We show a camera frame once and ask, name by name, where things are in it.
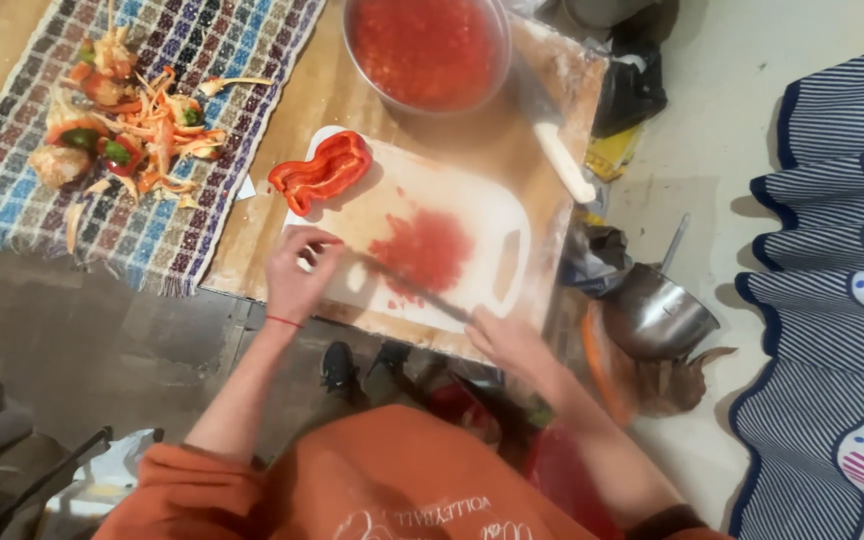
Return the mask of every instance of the shoe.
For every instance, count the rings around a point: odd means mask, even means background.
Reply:
[[[356,382],[359,368],[353,362],[353,350],[348,343],[335,341],[328,346],[318,363],[321,386],[326,392],[350,388]]]
[[[375,355],[375,362],[372,362],[371,367],[368,368],[368,373],[372,373],[380,364],[385,365],[392,374],[402,373],[402,364],[408,362],[411,352],[412,347],[402,341],[383,341],[382,347]]]

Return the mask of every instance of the person's left hand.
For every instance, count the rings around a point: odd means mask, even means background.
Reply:
[[[279,246],[265,259],[266,316],[300,325],[315,310],[346,246],[338,236],[316,227],[290,225]],[[299,266],[305,259],[311,272]]]

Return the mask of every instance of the checkered cloth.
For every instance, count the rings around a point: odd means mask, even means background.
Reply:
[[[151,79],[172,66],[173,92],[193,95],[199,82],[262,77],[272,86],[233,84],[196,97],[205,125],[228,132],[216,161],[188,158],[173,168],[195,180],[201,209],[142,197],[125,189],[91,197],[78,225],[75,259],[104,262],[134,289],[187,296],[209,266],[234,194],[246,178],[261,134],[325,0],[118,0],[116,25],[131,25],[136,71]],[[42,144],[49,92],[76,62],[83,38],[105,32],[105,0],[54,0],[0,93],[0,249],[66,251],[65,214],[81,184],[46,187],[26,164]],[[96,167],[96,178],[108,175]]]

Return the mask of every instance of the knife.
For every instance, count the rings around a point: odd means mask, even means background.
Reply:
[[[402,285],[402,287],[404,287],[405,289],[409,289],[415,296],[421,298],[422,300],[425,300],[432,306],[435,306],[449,317],[452,317],[463,325],[472,324],[472,315],[468,311],[462,309],[462,307],[459,307],[454,303],[450,303],[438,294],[435,294],[434,292],[414,282],[412,279],[402,276],[402,274],[379,262],[379,260],[374,256],[357,251],[354,251],[353,254],[368,268],[371,268],[372,270],[382,274],[390,280]]]
[[[572,198],[579,204],[593,202],[595,186],[582,176],[582,168],[559,139],[559,128],[566,124],[566,118],[552,100],[539,75],[526,63],[522,53],[515,50],[513,55],[512,65],[518,74],[518,107],[532,122],[532,131],[538,140],[538,146]]]

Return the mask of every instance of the striped fabric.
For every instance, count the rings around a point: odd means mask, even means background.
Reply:
[[[198,94],[205,124],[228,133],[216,161],[186,159],[174,166],[175,177],[201,186],[195,194],[201,209],[148,196],[133,209],[124,189],[106,190],[91,199],[79,222],[78,263],[104,262],[135,289],[194,292],[324,5],[325,0],[117,1],[116,24],[130,25],[129,41],[138,44],[136,71],[151,79],[174,67],[173,92],[192,95],[210,75],[262,77],[275,84],[233,85],[214,98]],[[105,9],[104,0],[54,0],[0,93],[0,249],[46,256],[66,251],[66,209],[82,187],[45,187],[26,161],[42,143],[50,89],[75,62],[82,39],[105,32]]]
[[[751,456],[729,533],[864,538],[864,55],[789,85],[778,131],[789,168],[750,183],[772,272],[735,279],[771,360],[729,411]]]
[[[779,110],[783,168],[864,152],[864,55],[789,84]]]

